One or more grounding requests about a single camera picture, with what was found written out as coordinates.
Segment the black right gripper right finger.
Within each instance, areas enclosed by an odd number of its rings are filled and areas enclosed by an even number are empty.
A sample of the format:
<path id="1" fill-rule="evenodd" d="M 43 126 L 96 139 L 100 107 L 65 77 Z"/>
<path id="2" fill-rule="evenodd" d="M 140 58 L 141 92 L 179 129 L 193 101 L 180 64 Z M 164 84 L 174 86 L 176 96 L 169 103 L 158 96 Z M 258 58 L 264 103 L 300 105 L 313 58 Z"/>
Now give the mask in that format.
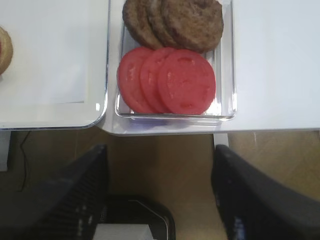
<path id="1" fill-rule="evenodd" d="M 318 240 L 320 203 L 268 177 L 218 144 L 211 185 L 229 240 Z"/>

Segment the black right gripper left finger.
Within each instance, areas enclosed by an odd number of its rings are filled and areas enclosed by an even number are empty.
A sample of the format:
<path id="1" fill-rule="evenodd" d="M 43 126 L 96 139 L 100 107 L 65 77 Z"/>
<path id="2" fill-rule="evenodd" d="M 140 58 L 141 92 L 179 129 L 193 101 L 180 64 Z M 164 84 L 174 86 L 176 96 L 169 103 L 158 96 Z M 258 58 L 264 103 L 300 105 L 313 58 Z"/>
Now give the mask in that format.
<path id="1" fill-rule="evenodd" d="M 52 177 L 0 195 L 2 240 L 91 240 L 107 197 L 106 145 L 97 145 Z"/>

